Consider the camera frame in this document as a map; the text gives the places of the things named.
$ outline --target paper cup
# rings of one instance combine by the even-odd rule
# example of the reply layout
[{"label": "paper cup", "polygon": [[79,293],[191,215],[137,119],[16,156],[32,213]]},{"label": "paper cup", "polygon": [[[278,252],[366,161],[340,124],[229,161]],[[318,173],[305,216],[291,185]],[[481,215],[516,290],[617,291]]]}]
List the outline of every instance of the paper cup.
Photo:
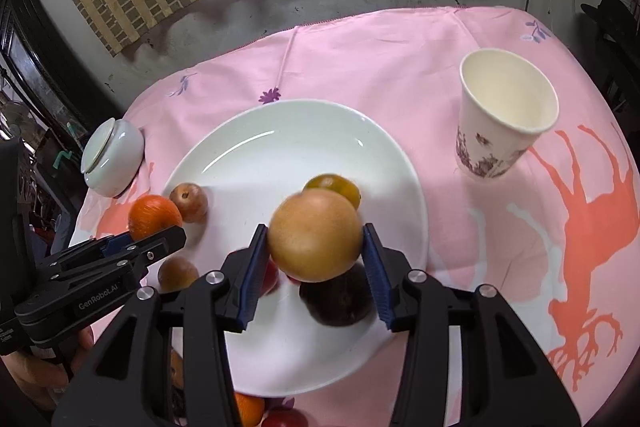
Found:
[{"label": "paper cup", "polygon": [[460,64],[462,102],[456,140],[461,168],[480,178],[507,172],[558,119],[558,96],[531,62],[497,49]]}]

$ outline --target plate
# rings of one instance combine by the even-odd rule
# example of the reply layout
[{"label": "plate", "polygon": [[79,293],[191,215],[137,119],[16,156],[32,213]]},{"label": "plate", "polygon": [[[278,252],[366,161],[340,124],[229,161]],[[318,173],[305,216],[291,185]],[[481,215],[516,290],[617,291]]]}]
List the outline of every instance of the plate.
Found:
[{"label": "plate", "polygon": [[[336,172],[360,189],[359,213],[383,244],[401,250],[412,267],[427,263],[427,209],[418,176],[399,145],[370,118],[319,100],[263,105],[212,131],[183,158],[166,184],[205,187],[206,226],[186,225],[182,255],[200,274],[219,269],[225,256],[249,245],[259,223],[268,225],[282,201],[323,172]],[[158,287],[158,267],[148,283]],[[226,333],[236,391],[279,397],[329,385],[362,367],[391,333],[371,314],[346,328],[321,326],[298,287],[280,273],[280,286],[260,298],[242,334]],[[182,332],[174,330],[182,353]]]}]

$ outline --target pink tablecloth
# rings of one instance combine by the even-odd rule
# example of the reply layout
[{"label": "pink tablecloth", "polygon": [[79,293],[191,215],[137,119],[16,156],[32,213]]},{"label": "pink tablecloth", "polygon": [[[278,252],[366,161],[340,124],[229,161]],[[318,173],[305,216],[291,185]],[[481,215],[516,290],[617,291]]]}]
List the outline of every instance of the pink tablecloth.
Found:
[{"label": "pink tablecloth", "polygon": [[[499,47],[537,65],[561,105],[555,132],[502,179],[457,168],[458,65]],[[162,191],[178,161],[214,127],[282,97],[323,98],[384,127],[415,166],[430,217],[428,270],[464,289],[496,285],[549,354],[583,422],[640,344],[638,174],[613,115],[571,53],[540,22],[507,8],[386,10],[281,32],[172,74],[126,118],[146,163],[117,200],[89,193],[74,236],[120,233],[143,192]],[[388,425],[404,337],[359,372],[297,396],[312,426]],[[454,364],[453,373],[460,373]],[[449,420],[460,384],[449,394]]]}]

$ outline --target green object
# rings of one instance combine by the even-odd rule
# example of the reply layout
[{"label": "green object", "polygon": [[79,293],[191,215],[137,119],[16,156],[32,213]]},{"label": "green object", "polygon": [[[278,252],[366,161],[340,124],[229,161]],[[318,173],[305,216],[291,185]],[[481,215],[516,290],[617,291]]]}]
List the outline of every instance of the green object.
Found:
[{"label": "green object", "polygon": [[56,156],[56,161],[53,162],[53,168],[55,170],[58,170],[58,167],[60,167],[62,156],[64,156],[67,160],[70,160],[71,156],[73,156],[73,153],[71,151],[60,151],[58,153],[58,156]]}]

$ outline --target screw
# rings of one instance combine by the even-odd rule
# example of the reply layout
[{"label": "screw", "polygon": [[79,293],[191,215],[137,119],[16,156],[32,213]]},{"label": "screw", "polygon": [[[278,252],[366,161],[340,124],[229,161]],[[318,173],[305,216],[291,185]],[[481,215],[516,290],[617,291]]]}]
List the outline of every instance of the screw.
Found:
[{"label": "screw", "polygon": [[422,270],[411,270],[407,277],[411,282],[425,282],[427,280],[427,274]]},{"label": "screw", "polygon": [[482,297],[486,297],[487,299],[492,299],[498,295],[498,290],[495,289],[495,286],[491,286],[490,284],[483,284],[478,288],[478,291]]},{"label": "screw", "polygon": [[141,301],[146,301],[154,296],[155,290],[151,286],[142,286],[136,292],[136,297]]},{"label": "screw", "polygon": [[223,282],[223,280],[225,280],[225,274],[218,270],[215,270],[213,272],[207,273],[205,279],[209,284],[220,284],[221,282]]}]

